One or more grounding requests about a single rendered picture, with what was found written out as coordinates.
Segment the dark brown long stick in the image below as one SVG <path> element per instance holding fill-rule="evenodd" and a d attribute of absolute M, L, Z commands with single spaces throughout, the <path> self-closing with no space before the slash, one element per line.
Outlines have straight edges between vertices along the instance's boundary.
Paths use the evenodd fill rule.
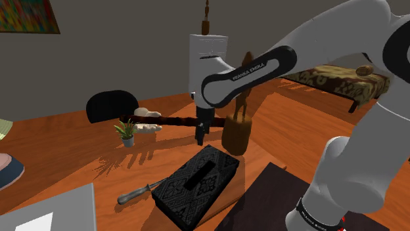
<path fill-rule="evenodd" d="M 143 117 L 137 115 L 121 115 L 119 117 L 121 122 L 127 123 L 146 123 L 146 124 L 157 124 L 157 125 L 175 125 L 175 126 L 186 126 L 194 127 L 200 125 L 201 122 L 195 117 Z"/>

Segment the brown wooden figure on base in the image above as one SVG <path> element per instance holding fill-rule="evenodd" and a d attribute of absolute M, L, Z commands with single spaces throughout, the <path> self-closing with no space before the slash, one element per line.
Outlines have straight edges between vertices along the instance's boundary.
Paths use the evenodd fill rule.
<path fill-rule="evenodd" d="M 251 90 L 249 88 L 236 97 L 234 114 L 225 118 L 221 144 L 233 156 L 243 155 L 248 147 L 252 118 L 246 115 L 246 99 L 249 97 Z"/>

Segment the cream hand-shaped sculpture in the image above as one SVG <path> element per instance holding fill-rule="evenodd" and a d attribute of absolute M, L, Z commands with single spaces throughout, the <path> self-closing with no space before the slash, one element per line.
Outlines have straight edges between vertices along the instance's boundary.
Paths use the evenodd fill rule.
<path fill-rule="evenodd" d="M 135 116 L 142 117 L 161 117 L 162 114 L 159 112 L 149 111 L 147 108 L 137 108 L 134 111 Z M 137 133 L 155 133 L 162 130 L 161 125 L 157 124 L 148 124 L 148 123 L 136 123 L 133 128 Z"/>

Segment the small green potted plant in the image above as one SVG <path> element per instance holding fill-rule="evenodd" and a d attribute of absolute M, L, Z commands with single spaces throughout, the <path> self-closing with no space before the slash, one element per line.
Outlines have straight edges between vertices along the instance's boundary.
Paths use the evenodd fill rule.
<path fill-rule="evenodd" d="M 134 134 L 137 132 L 135 124 L 128 119 L 126 123 L 120 121 L 121 127 L 115 125 L 116 132 L 122 140 L 125 147 L 130 148 L 134 144 Z"/>

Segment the black patterned tissue box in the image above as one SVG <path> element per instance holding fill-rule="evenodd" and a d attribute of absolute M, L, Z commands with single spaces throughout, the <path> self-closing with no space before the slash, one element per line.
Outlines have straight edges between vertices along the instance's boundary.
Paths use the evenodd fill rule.
<path fill-rule="evenodd" d="M 152 192 L 156 206 L 182 231 L 193 231 L 237 172 L 240 161 L 205 146 Z"/>

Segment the black chair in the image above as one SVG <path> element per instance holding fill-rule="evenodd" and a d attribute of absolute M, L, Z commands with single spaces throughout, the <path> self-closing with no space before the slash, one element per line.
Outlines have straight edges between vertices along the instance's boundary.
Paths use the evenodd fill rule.
<path fill-rule="evenodd" d="M 98 123 L 133 114 L 138 107 L 137 99 L 127 91 L 104 91 L 87 101 L 86 114 L 90 123 Z"/>

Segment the dark robot stand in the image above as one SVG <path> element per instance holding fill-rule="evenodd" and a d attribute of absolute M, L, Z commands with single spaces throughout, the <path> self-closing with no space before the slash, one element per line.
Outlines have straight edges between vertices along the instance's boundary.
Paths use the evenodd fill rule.
<path fill-rule="evenodd" d="M 285 217 L 308 186 L 269 163 L 214 231 L 287 231 Z"/>

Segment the grey laptop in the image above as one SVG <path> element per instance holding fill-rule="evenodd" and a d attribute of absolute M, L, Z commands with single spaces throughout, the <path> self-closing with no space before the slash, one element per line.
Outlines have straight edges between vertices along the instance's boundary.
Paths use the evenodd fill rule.
<path fill-rule="evenodd" d="M 0 216 L 0 231 L 97 231 L 92 183 Z"/>

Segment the pale green object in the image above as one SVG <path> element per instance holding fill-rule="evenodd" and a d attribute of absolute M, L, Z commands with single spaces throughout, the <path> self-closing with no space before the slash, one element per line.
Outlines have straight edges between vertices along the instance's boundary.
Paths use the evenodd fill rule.
<path fill-rule="evenodd" d="M 0 119 L 0 140 L 3 140 L 9 133 L 13 125 L 12 121 Z"/>

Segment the blue and pink round object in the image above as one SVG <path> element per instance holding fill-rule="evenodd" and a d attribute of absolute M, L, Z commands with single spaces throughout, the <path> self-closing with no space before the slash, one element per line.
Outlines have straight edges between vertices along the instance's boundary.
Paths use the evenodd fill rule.
<path fill-rule="evenodd" d="M 0 191 L 15 183 L 24 171 L 24 165 L 15 157 L 0 153 Z"/>

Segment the grey-handled knife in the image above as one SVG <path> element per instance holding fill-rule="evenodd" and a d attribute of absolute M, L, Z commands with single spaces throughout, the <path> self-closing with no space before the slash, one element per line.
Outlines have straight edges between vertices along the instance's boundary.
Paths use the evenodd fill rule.
<path fill-rule="evenodd" d="M 129 203 L 130 201 L 145 199 L 146 197 L 148 197 L 148 195 L 151 193 L 153 189 L 161 185 L 167 179 L 168 179 L 167 177 L 163 178 L 162 180 L 153 182 L 151 184 L 146 184 L 143 187 L 137 188 L 129 193 L 118 196 L 117 198 L 118 205 L 125 205 Z"/>

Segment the colourful wall picture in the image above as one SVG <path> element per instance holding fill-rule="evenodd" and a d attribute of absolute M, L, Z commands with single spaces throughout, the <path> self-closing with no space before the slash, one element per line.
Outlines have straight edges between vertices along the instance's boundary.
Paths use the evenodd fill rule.
<path fill-rule="evenodd" d="M 0 0 L 0 33 L 60 34 L 50 0 Z"/>

